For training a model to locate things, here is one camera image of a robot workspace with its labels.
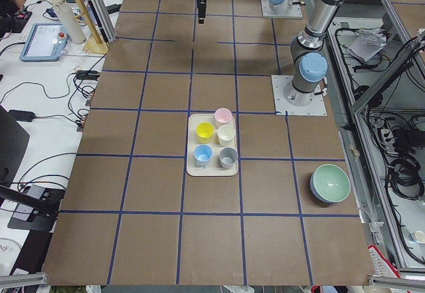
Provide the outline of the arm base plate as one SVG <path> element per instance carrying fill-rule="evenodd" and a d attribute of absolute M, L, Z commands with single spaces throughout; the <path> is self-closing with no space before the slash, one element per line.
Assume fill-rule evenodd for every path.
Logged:
<path fill-rule="evenodd" d="M 297 92 L 292 86 L 292 75 L 272 75 L 274 106 L 282 116 L 326 116 L 324 96 L 320 85 L 309 94 Z"/>
<path fill-rule="evenodd" d="M 273 5 L 269 0 L 261 0 L 262 16 L 278 19 L 302 19 L 299 0 L 285 0 L 279 5 Z"/>

